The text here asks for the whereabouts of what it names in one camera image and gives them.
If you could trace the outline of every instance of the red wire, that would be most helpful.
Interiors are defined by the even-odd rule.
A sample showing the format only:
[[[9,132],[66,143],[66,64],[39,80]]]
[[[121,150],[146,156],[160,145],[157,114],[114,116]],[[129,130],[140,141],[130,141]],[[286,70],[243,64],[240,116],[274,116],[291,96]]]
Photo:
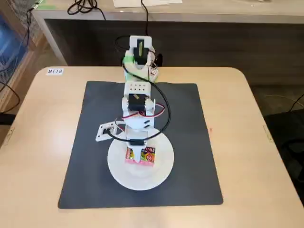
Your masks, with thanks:
[[[127,115],[127,116],[123,116],[122,119],[127,119],[127,118],[130,118],[132,116],[135,116],[137,114],[141,115],[141,116],[144,116],[144,117],[156,117],[158,115],[161,115],[164,111],[165,111],[165,106],[163,106],[162,104],[160,103],[156,103],[157,105],[161,106],[162,107],[162,110],[160,112],[158,112],[157,114],[154,114],[154,115],[144,115],[142,114],[141,112],[137,112],[137,113],[133,113],[131,115]]]
[[[139,115],[144,116],[144,117],[156,117],[156,116],[161,115],[165,111],[165,106],[163,106],[160,103],[156,103],[156,104],[162,107],[162,110],[160,112],[158,112],[157,114],[154,114],[154,115],[143,115],[142,113],[139,112]]]

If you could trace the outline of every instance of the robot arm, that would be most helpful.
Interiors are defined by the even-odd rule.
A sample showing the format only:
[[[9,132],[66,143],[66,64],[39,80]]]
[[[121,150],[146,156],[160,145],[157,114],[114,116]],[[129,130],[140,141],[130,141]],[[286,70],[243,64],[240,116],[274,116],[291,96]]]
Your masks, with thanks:
[[[149,137],[149,130],[154,128],[156,103],[151,99],[151,84],[131,76],[128,72],[154,81],[158,74],[157,69],[151,67],[154,58],[151,37],[130,37],[130,50],[126,51],[123,61],[127,72],[124,73],[126,83],[122,99],[122,119],[125,123],[125,138],[130,140],[126,144],[133,150],[136,162],[140,161],[141,151],[147,146],[147,141],[142,139]],[[107,131],[118,137],[116,123],[110,122],[100,125],[96,141],[110,139]]]

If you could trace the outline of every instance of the candy wrapper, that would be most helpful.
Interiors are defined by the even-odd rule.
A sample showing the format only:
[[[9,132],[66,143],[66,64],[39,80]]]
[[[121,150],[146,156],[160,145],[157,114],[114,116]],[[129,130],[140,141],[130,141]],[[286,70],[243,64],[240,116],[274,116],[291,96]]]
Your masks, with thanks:
[[[145,166],[153,166],[154,165],[154,159],[155,159],[155,148],[153,147],[146,147],[145,149],[142,149],[141,153],[141,160],[139,163],[134,161],[133,151],[132,149],[128,148],[127,153],[125,156],[125,161],[129,164],[139,164],[139,165],[145,165]]]

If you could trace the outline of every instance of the wooden table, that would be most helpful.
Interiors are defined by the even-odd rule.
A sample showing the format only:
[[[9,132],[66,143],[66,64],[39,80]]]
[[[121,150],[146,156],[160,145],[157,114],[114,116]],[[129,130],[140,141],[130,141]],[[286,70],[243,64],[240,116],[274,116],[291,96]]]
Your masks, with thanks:
[[[47,72],[37,74],[0,150],[0,227],[303,227],[303,206],[244,75],[233,68],[163,67],[158,80],[198,85],[222,205],[58,209],[86,82],[124,77],[121,67]]]

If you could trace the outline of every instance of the desk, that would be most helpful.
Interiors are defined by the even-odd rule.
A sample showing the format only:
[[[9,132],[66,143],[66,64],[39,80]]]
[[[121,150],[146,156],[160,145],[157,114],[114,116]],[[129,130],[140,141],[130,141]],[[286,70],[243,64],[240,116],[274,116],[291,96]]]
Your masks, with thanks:
[[[62,76],[47,71],[34,79],[0,150],[0,227],[303,227],[303,206],[244,75],[232,68],[163,67],[159,75],[159,81],[198,85],[222,205],[58,209],[86,82],[124,77],[121,67],[65,67]]]
[[[98,0],[103,21],[99,11],[68,15],[73,2],[46,0],[33,11],[56,56],[69,66],[119,66],[114,40],[144,35],[144,10]],[[165,67],[234,67],[251,85],[304,83],[302,0],[184,0],[148,10],[149,35]],[[129,46],[127,39],[120,44]]]

